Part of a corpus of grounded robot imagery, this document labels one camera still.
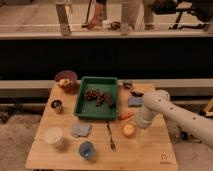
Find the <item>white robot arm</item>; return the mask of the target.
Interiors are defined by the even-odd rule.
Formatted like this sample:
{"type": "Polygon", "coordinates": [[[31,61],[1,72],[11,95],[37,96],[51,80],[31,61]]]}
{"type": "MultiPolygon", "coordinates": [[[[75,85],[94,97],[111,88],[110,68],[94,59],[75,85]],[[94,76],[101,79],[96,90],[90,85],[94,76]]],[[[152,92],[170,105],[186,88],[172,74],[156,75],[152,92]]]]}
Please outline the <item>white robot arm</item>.
{"type": "Polygon", "coordinates": [[[145,92],[142,106],[133,116],[133,122],[139,128],[146,129],[159,113],[213,149],[213,121],[173,104],[165,90],[145,92]]]}

